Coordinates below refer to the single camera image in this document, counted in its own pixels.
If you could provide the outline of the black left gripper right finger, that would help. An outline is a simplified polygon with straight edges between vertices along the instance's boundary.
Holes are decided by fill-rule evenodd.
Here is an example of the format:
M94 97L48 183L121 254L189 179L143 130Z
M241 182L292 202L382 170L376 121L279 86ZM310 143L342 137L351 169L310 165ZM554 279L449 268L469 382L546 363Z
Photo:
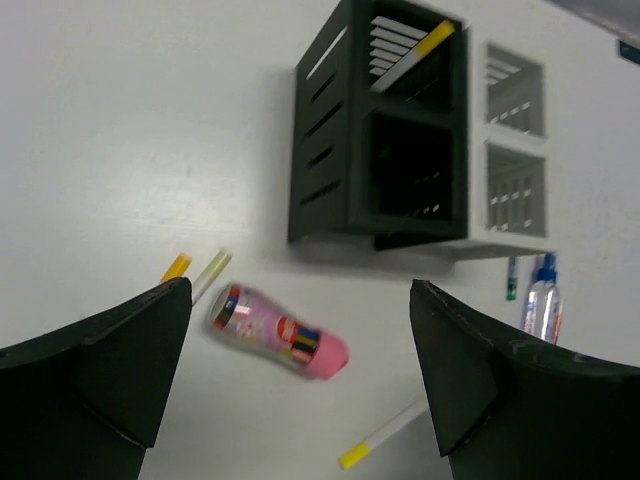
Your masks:
M635 479L639 371L540 340L416 280L410 320L457 479Z

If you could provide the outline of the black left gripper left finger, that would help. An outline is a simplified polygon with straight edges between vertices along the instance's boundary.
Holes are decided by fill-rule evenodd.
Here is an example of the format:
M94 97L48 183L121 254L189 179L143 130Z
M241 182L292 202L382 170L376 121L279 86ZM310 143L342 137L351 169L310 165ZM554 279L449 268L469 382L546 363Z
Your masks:
M191 282L175 278L2 348L2 478L138 478L159 433L191 295Z

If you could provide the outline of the yellow capped white marker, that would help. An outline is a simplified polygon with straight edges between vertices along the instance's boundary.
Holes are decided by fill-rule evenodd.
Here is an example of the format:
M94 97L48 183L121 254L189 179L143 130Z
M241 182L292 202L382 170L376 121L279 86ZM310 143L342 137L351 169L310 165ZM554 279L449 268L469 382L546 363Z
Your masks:
M192 258L186 253L180 253L169 266L160 282L165 283L171 279L182 277L192 263Z

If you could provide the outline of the clear spray bottle blue cap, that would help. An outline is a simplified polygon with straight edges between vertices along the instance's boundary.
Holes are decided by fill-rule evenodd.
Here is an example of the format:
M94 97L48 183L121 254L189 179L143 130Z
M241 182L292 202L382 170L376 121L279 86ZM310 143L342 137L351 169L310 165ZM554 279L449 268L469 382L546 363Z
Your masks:
M563 313L557 275L557 256L546 253L536 263L521 321L522 331L551 344L557 343Z

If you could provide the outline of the green pen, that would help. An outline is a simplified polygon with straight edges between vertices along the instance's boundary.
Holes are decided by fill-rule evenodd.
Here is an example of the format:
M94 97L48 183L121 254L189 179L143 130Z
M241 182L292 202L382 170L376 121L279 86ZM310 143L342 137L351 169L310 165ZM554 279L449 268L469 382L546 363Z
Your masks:
M515 301L517 299L518 278L518 258L516 256L511 256L508 259L507 264L507 280L505 293L505 299L507 301Z

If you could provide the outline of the yellow capped marker near gripper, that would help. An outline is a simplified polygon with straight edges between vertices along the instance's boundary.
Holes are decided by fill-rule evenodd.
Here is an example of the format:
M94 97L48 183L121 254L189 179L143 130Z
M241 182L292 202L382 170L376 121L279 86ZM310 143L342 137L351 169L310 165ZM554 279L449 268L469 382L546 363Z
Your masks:
M410 404L400 413L377 428L373 433L343 453L338 459L340 469L348 471L353 468L377 447L389 440L392 436L428 410L429 405L426 399L420 399Z

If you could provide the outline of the pink marker set bottle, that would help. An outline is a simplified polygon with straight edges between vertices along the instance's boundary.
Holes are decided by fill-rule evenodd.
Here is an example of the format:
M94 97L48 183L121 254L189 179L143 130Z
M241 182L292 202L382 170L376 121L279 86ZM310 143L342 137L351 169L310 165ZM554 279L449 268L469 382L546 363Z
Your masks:
M303 322L260 290L239 283L220 292L209 324L214 336L228 345L307 378L329 380L350 360L340 337Z

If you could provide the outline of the pale green capped white marker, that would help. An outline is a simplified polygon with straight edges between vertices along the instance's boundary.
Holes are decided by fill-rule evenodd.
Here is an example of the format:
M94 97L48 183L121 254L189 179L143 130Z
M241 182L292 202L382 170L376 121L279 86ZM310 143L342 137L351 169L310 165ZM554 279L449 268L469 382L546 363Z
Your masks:
M196 305L232 259L232 254L221 249L192 282L192 305Z

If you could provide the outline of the black slotted organizer box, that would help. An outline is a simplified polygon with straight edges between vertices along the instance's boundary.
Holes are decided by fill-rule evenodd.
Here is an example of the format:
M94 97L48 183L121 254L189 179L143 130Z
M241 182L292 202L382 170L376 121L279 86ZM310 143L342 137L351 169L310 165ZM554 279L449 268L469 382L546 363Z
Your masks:
M371 21L456 31L384 92ZM468 233L468 38L410 1L340 2L296 68L287 239L368 238L378 251Z

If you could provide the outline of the white slotted organizer box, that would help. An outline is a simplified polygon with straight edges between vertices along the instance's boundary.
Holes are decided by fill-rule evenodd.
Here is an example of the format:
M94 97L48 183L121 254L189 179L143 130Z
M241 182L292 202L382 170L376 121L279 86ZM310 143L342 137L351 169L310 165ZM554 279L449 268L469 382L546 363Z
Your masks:
M492 38L469 40L468 233L455 260L542 254L553 243L549 69Z

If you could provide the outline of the yellow capped marker in organizer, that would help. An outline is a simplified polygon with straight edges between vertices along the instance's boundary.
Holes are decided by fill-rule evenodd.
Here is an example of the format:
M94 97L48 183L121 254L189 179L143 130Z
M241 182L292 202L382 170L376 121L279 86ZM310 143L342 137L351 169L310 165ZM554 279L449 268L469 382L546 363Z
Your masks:
M428 32L383 16L375 17L371 25L369 74L374 77L373 92L388 90L456 31L450 20Z

